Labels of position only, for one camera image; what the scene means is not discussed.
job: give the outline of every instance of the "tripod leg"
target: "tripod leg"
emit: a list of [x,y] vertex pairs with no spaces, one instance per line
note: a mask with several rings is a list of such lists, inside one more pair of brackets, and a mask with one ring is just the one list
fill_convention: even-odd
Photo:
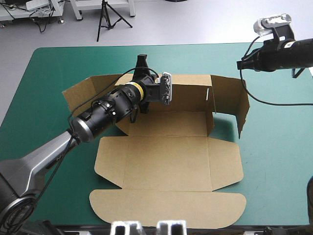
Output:
[[113,28],[113,27],[112,27],[112,25],[111,25],[111,21],[110,21],[110,17],[109,17],[109,14],[108,14],[107,5],[110,6],[110,5],[105,1],[105,3],[104,3],[104,11],[105,11],[106,20],[107,20],[107,23],[108,23],[108,29],[111,29],[111,28]]
[[97,42],[99,41],[99,37],[100,37],[100,29],[101,29],[102,17],[103,17],[103,2],[102,2],[102,5],[101,5],[101,14],[100,14],[100,20],[99,20]]
[[128,24],[130,28],[133,27],[133,26],[132,26],[130,23],[128,23],[128,21],[125,20],[124,17],[122,17],[113,7],[111,7],[108,3],[107,3],[107,5],[108,5],[108,7],[109,7],[115,14],[118,15],[126,24]]

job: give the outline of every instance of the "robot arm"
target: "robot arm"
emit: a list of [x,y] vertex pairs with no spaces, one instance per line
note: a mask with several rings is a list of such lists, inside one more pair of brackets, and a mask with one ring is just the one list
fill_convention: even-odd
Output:
[[169,104],[172,81],[169,73],[151,75],[146,55],[139,55],[131,82],[93,101],[92,107],[71,121],[71,131],[20,159],[0,162],[0,234],[15,233],[35,209],[37,195],[45,187],[45,174],[65,153],[81,142],[90,142],[109,126],[129,116],[139,106],[148,112],[149,102]]
[[[304,68],[313,67],[313,39],[296,41],[290,23],[288,14],[257,20],[254,31],[259,36],[273,34],[273,39],[264,41],[261,48],[238,61],[238,69],[268,72],[292,69],[292,77],[296,78]],[[295,73],[295,69],[300,69],[300,72]]]

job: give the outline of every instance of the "green tabletop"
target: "green tabletop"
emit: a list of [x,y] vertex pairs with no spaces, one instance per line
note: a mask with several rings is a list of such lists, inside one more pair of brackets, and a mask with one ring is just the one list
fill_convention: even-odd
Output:
[[[0,128],[0,160],[19,158],[68,128],[69,110],[62,91],[99,74],[123,73],[138,54],[148,65],[173,74],[238,77],[236,61],[248,44],[140,47],[56,47],[37,49]],[[298,79],[290,70],[244,71],[257,97],[273,102],[312,102],[308,70]],[[313,107],[272,107],[250,99],[239,140],[234,116],[216,114],[210,136],[238,143],[244,179],[218,191],[242,193],[246,210],[237,224],[306,224],[306,184],[313,174]],[[104,136],[122,135],[116,127]],[[32,219],[54,224],[103,224],[92,211],[89,193],[117,188],[94,172],[99,138],[70,152]]]

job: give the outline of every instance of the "flattened cardboard box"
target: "flattened cardboard box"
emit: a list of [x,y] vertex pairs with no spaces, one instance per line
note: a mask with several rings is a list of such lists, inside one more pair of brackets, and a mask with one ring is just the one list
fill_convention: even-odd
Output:
[[[69,108],[118,76],[90,77],[64,91]],[[127,74],[115,85],[131,79]],[[245,197],[213,191],[242,180],[239,147],[207,136],[214,127],[212,112],[235,115],[240,135],[248,109],[239,79],[173,75],[170,105],[150,103],[149,113],[138,114],[135,123],[125,118],[117,124],[127,136],[100,140],[95,171],[122,189],[91,192],[93,210],[107,222],[139,220],[143,226],[163,219],[185,219],[189,228],[233,224]]]

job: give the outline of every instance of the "yellow ring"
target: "yellow ring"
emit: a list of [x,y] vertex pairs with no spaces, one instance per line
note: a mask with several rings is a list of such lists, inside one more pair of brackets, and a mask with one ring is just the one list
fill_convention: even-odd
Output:
[[142,87],[141,87],[138,83],[135,83],[135,82],[128,82],[128,83],[126,83],[126,84],[130,84],[130,85],[133,85],[133,86],[137,87],[137,89],[138,89],[139,92],[140,92],[140,100],[143,99],[143,89],[142,89]]

